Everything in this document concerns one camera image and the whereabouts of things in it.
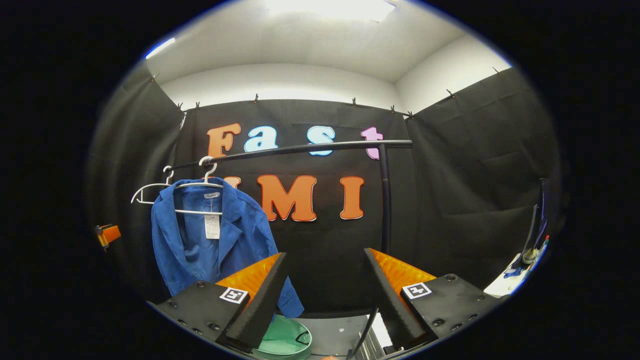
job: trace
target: blue jacket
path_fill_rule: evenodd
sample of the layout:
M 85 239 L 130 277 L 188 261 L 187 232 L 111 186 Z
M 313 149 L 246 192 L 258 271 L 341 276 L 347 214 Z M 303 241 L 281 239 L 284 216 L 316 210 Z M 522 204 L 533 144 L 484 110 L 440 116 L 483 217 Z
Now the blue jacket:
M 249 195 L 219 177 L 211 177 L 209 182 L 223 185 L 222 189 L 176 189 L 180 184 L 199 182 L 202 179 L 176 181 L 160 191 L 151 210 L 156 261 L 172 296 L 198 280 L 216 283 L 278 252 L 266 214 Z M 216 192 L 221 195 L 205 196 Z M 222 212 L 220 239 L 206 238 L 204 215 L 176 213 L 175 209 Z M 288 318 L 304 311 L 289 278 L 278 307 Z

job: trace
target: ceiling light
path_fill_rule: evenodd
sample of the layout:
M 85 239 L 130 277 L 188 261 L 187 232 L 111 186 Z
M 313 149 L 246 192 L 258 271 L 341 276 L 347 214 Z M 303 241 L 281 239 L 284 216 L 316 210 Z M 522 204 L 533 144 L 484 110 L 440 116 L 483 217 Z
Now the ceiling light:
M 173 43 L 174 43 L 174 41 L 175 41 L 175 38 L 171 38 L 171 39 L 169 39 L 169 40 L 167 40 L 167 41 L 163 42 L 163 43 L 162 43 L 162 45 L 160 45 L 160 46 L 156 47 L 155 49 L 151 50 L 151 52 L 147 54 L 147 56 L 145 57 L 145 59 L 149 59 L 151 56 L 153 56 L 153 55 L 155 55 L 155 54 L 159 53 L 159 52 L 160 52 L 160 51 L 162 51 L 165 47 L 167 47 L 167 46 L 169 46 L 169 45 L 173 44 Z
M 396 8 L 384 0 L 266 0 L 273 13 L 314 13 L 330 19 L 381 22 Z

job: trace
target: white wall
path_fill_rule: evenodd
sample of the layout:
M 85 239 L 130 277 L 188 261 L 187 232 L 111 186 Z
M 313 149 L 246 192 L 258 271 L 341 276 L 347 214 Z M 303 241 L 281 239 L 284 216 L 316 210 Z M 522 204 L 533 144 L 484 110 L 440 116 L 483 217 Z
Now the white wall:
M 404 108 L 393 84 L 377 79 L 310 65 L 253 64 L 223 67 L 192 74 L 160 87 L 183 110 L 234 101 L 305 99 L 351 102 L 397 110 Z
M 406 106 L 398 111 L 418 111 L 469 85 L 511 67 L 492 49 L 465 35 L 427 57 L 397 83 L 401 102 Z

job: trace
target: orange letter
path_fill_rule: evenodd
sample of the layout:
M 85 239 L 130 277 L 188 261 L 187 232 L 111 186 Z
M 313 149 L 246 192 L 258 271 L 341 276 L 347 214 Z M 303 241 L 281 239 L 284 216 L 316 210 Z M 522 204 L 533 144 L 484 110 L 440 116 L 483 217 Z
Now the orange letter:
M 360 187 L 364 184 L 364 179 L 347 176 L 340 179 L 340 184 L 344 187 L 344 210 L 340 217 L 344 220 L 361 218 L 364 212 L 360 209 Z
M 287 220 L 295 204 L 296 210 L 291 215 L 292 220 L 314 221 L 316 214 L 313 207 L 313 189 L 316 182 L 313 176 L 298 176 L 287 193 L 277 176 L 259 176 L 258 183 L 262 186 L 262 209 L 267 214 L 267 219 L 276 220 L 276 215 L 273 213 L 273 205 L 275 205 L 280 218 Z
M 225 133 L 238 135 L 240 133 L 240 124 L 235 123 L 216 127 L 215 129 L 207 131 L 207 135 L 209 135 L 209 156 L 220 158 L 224 156 L 222 147 L 224 147 L 226 151 L 231 149 L 231 145 L 234 143 L 234 137 L 231 134 L 225 135 Z
M 234 189 L 237 189 L 238 185 L 240 185 L 240 183 L 242 182 L 242 180 L 240 180 L 240 178 L 237 176 L 227 176 L 224 178 L 224 180 L 228 182 L 229 185 L 233 186 Z

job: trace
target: hanger hook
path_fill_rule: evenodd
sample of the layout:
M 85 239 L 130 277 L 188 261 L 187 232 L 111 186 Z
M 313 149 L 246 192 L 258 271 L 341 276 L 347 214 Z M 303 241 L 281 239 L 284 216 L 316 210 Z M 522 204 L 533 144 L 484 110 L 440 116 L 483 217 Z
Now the hanger hook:
M 164 167 L 164 169 L 162 169 L 162 172 L 166 172 L 168 169 L 170 169 L 171 166 L 167 165 Z M 166 177 L 166 181 L 164 182 L 165 184 L 169 185 L 169 180 L 171 180 L 171 178 L 173 177 L 173 173 L 175 171 L 171 170 L 171 174 L 169 174 L 169 176 Z
M 213 160 L 213 159 L 214 159 L 214 158 L 213 158 L 213 156 L 205 156 L 205 157 L 203 157 L 202 159 L 200 159 L 200 161 L 198 162 L 198 165 L 202 166 L 202 163 L 203 163 L 204 161 L 206 161 L 206 160 Z M 208 183 L 208 182 L 209 182 L 209 174 L 211 174 L 211 173 L 213 173 L 214 171 L 216 171 L 217 167 L 218 167 L 218 163 L 214 163 L 214 164 L 213 164 L 213 168 L 212 168 L 211 170 L 207 171 L 207 172 L 204 174 L 204 182 L 205 182 L 205 183 Z

